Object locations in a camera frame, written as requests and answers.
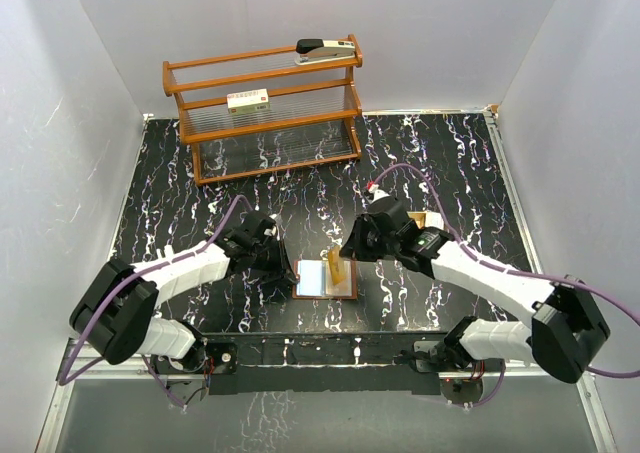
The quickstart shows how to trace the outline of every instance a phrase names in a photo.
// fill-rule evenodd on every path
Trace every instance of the open wooden box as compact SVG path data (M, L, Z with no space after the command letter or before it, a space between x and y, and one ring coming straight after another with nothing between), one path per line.
M295 46L182 63L163 64L163 87L180 117L180 139L191 145L198 185L301 166L359 159L354 117L362 114L353 58L296 65ZM344 68L344 78L270 89L269 81L292 75ZM231 116L226 94L185 101L189 93L249 83L267 88L269 111ZM240 86L228 93L251 89Z

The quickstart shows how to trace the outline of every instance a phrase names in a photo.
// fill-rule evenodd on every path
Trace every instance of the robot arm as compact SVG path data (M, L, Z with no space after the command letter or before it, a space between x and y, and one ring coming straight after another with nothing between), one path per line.
M340 256L357 261L395 259L407 269L456 284L513 314L518 321L464 318L426 359L436 367L464 368L488 358L536 362L555 378L578 381L610 330L590 293L535 278L495 260L494 269L470 258L448 232L419 228L402 204L372 187L372 202L359 215Z
M168 356L187 369L197 367L204 351L198 331L188 323L153 317L162 303L191 288L249 268L266 272L262 284L297 283L276 221L259 211L247 213L240 226L223 231L209 245L201 242L178 254L169 246L164 253L157 260L133 265L119 259L107 262L69 319L81 333L117 284L135 272L169 263L131 282L91 330L89 343L113 365L140 353Z

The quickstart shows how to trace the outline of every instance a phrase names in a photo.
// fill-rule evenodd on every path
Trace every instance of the black marble table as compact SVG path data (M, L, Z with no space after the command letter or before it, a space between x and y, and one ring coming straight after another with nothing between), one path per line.
M384 168L408 162L433 177L452 225L487 255L528 269L525 249L481 114L372 116L357 121L359 162L265 174L197 187L189 148L175 120L151 121L129 190L114 254L152 260L210 235L238 193L269 214L278 213L291 261L320 259L346 241L362 191ZM318 147L322 154L322 143ZM224 168L226 158L217 165ZM433 197L410 173L395 171L383 188L409 210L435 210ZM234 222L240 221L240 211ZM171 300L163 317L189 321L202 332L444 331L464 315L506 319L474 294L408 272L394 262L358 264L357 300L292 299L262 288L257 276L237 275Z

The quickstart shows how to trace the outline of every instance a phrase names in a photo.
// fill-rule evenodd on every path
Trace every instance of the white wall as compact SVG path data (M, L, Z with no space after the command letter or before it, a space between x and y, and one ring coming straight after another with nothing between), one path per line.
M640 311L640 1L557 0L500 108L505 148L548 272ZM638 328L605 309L595 365L640 368ZM640 380L598 381L621 452L638 451Z
M0 449L33 451L142 119L78 0L0 0Z
M554 0L80 0L143 112L175 116L162 61L355 33L365 110L502 101Z

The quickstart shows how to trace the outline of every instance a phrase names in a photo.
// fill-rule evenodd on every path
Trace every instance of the stapler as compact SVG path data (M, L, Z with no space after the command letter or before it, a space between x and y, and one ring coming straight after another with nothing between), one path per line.
M296 44L296 65L308 65L324 61L336 61L353 58L356 46L351 41L303 39Z

